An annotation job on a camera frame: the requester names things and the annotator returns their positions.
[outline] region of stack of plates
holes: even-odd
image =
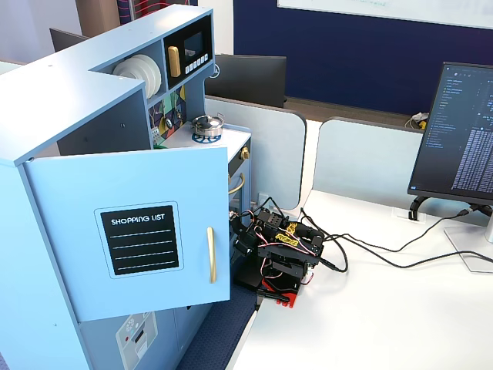
[[[147,99],[156,94],[161,87],[159,67],[147,55],[134,55],[132,58],[121,62],[113,70],[113,75],[145,81]]]

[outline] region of blue stove burner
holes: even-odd
[[[212,143],[217,143],[219,140],[221,140],[221,135],[208,137],[208,136],[202,136],[193,133],[192,140],[199,144],[212,144]]]

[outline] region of shopping list sign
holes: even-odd
[[[180,267],[176,203],[96,211],[112,277],[148,274]]]

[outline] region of black monitor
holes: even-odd
[[[264,106],[284,107],[286,57],[216,55],[220,74],[206,79],[206,94]]]
[[[61,31],[59,29],[49,29],[52,35],[53,47],[55,52],[59,52],[63,49],[67,49],[70,46],[79,44],[82,41],[87,40],[89,37],[76,35],[75,33]]]
[[[493,67],[444,64],[408,193],[493,204]],[[493,257],[493,223],[445,233],[458,251]],[[471,271],[493,272],[487,261],[464,261]]]

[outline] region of stove knob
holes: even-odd
[[[248,151],[248,148],[246,146],[242,148],[240,158],[242,160],[248,160],[250,158],[250,152]]]

